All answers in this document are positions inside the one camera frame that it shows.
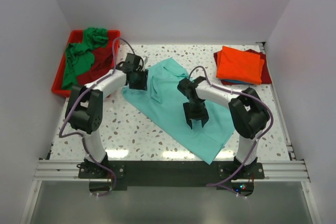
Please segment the teal t shirt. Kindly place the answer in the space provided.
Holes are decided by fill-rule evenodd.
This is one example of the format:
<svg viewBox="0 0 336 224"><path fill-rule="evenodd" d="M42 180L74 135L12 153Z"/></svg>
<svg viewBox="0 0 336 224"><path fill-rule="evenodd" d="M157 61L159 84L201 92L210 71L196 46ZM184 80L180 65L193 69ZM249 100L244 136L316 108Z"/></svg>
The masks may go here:
<svg viewBox="0 0 336 224"><path fill-rule="evenodd" d="M172 58L165 59L149 68L146 91L125 87L122 95L169 136L211 164L234 132L232 117L227 108L206 101L208 122L202 126L194 121L189 126L183 109L187 98L177 89L186 77L188 73L181 65Z"/></svg>

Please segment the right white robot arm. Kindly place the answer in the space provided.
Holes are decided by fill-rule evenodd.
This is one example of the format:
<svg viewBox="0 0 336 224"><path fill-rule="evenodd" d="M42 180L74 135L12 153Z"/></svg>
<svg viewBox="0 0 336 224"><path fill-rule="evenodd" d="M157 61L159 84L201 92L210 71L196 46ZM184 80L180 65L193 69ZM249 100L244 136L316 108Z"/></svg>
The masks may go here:
<svg viewBox="0 0 336 224"><path fill-rule="evenodd" d="M234 173L239 178L246 178L253 171L252 163L257 160L258 140L270 130L274 116L269 107L262 102L256 90L247 88L243 91L223 88L210 84L205 77L195 80L182 79L177 89L187 98L183 104L186 122L192 127L193 121L201 121L201 126L209 120L205 102L211 101L230 111L232 122L239 134L238 151Z"/></svg>

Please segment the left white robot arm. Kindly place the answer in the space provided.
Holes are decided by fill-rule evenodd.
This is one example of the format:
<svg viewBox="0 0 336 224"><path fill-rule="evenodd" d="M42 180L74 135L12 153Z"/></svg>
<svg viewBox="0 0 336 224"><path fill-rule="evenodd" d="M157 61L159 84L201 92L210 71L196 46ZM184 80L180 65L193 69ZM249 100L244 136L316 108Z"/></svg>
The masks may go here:
<svg viewBox="0 0 336 224"><path fill-rule="evenodd" d="M105 177L109 171L109 165L104 162L107 153L99 133L103 119L103 101L124 86L134 90L146 90L148 74L144 59L128 53L125 61L115 65L98 80L72 87L59 137L76 134L81 137L86 152L85 160L92 162L90 171L97 178Z"/></svg>

